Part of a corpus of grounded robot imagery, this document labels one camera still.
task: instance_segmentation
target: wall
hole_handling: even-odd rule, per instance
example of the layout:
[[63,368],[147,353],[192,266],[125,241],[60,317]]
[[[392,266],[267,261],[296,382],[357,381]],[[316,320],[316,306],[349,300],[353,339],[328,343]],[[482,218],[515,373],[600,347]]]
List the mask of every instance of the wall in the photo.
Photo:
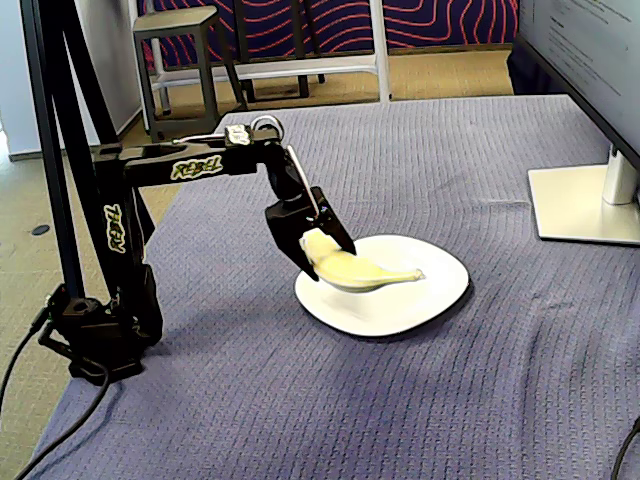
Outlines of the wall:
[[[138,1],[142,10],[143,0]],[[320,49],[323,53],[372,50],[368,0],[310,0]],[[291,55],[294,51],[288,0],[243,0],[247,38],[252,57]],[[154,0],[156,10],[216,5],[227,41],[233,45],[233,0]],[[517,29],[518,0],[383,0],[390,49],[434,45],[469,45],[511,42]],[[311,51],[309,29],[303,16],[303,34]],[[219,60],[213,33],[212,59]],[[162,40],[168,65],[185,65],[196,58],[189,37]],[[146,49],[151,64],[151,50]]]
[[[140,109],[127,0],[76,0],[76,5],[107,107],[116,129],[121,129]],[[19,0],[3,2],[0,61],[0,111],[9,137],[9,153],[37,152],[40,141]],[[79,100],[87,137],[92,145],[97,145],[99,141],[81,94]]]

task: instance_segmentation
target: computer screen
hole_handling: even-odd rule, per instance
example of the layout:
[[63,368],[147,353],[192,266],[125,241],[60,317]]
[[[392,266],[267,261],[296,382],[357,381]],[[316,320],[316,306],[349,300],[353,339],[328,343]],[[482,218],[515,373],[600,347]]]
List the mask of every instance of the computer screen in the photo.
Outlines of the computer screen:
[[519,36],[615,130],[638,168],[640,0],[520,0]]

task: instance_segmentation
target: black cable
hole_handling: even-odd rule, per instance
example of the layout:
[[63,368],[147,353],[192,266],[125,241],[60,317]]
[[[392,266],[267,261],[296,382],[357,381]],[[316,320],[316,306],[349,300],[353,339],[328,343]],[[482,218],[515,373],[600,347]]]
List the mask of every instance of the black cable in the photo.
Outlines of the black cable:
[[636,435],[640,433],[640,417],[636,418],[636,421],[633,423],[633,428],[627,435],[627,438],[622,442],[622,447],[620,447],[620,451],[618,452],[618,456],[616,457],[616,463],[613,466],[613,472],[611,473],[611,480],[618,480],[618,474],[620,473],[620,467],[622,466],[622,461],[624,460],[624,455],[627,453],[631,442],[635,438]]
[[27,464],[27,466],[24,467],[22,469],[22,471],[18,474],[18,476],[16,477],[16,480],[24,479],[27,475],[29,475],[29,473],[31,473],[33,471],[33,469],[42,460],[44,460],[44,457],[49,455],[53,450],[55,450],[58,446],[60,446],[60,444],[62,444],[65,440],[67,440],[71,435],[76,433],[76,431],[78,431],[78,429],[80,427],[82,427],[82,425],[84,425],[84,423],[88,420],[88,418],[95,411],[95,409],[98,408],[98,405],[100,405],[100,402],[104,398],[104,395],[107,393],[107,389],[109,388],[109,370],[107,369],[107,367],[105,367],[104,365],[101,365],[99,363],[96,363],[96,362],[94,362],[92,360],[89,360],[88,358],[83,358],[82,361],[85,362],[85,363],[89,363],[89,364],[91,364],[91,365],[93,365],[95,367],[98,367],[104,373],[104,382],[102,383],[102,386],[100,387],[100,391],[98,391],[98,394],[93,399],[93,402],[91,403],[91,405],[89,405],[89,408],[87,408],[85,410],[85,412],[76,421],[76,423],[71,425],[71,427],[66,432],[64,432],[56,440],[51,442],[47,448],[45,448],[42,452],[40,452],[40,454],[38,454],[37,457],[35,457],[33,460],[31,460]]
[[9,362],[9,366],[7,367],[7,371],[4,373],[4,378],[2,379],[2,387],[0,387],[0,417],[2,416],[2,402],[4,400],[4,393],[7,391],[7,385],[9,384],[9,377],[11,376],[11,371],[13,370],[13,367],[15,366],[16,361],[18,360],[18,356],[20,355],[24,347],[27,345],[27,343],[29,343],[29,340],[31,340],[31,337],[33,337],[36,333],[37,333],[37,330],[36,331],[33,331],[33,329],[29,330],[29,333],[27,333],[27,335],[22,339],[22,341],[18,345],[18,348],[16,348],[16,351],[13,353],[13,357],[11,357],[11,361]]

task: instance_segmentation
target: monitor stand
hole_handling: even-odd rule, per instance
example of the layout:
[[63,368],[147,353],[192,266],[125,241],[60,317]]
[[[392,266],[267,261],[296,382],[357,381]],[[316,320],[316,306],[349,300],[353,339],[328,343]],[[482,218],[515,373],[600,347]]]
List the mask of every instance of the monitor stand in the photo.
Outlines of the monitor stand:
[[542,239],[640,245],[638,174],[614,147],[608,165],[529,170]]

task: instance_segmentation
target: white wall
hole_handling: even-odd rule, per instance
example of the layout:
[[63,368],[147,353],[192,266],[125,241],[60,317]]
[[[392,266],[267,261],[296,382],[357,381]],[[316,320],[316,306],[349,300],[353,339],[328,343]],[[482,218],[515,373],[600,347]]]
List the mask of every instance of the white wall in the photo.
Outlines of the white wall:
[[[40,150],[40,141],[31,97],[19,0],[5,0],[2,3],[2,124],[9,137],[9,153],[37,152]],[[76,5],[102,94],[116,130],[121,130],[140,109],[127,0],[76,0]],[[77,83],[76,91],[89,143],[97,145],[98,137]]]

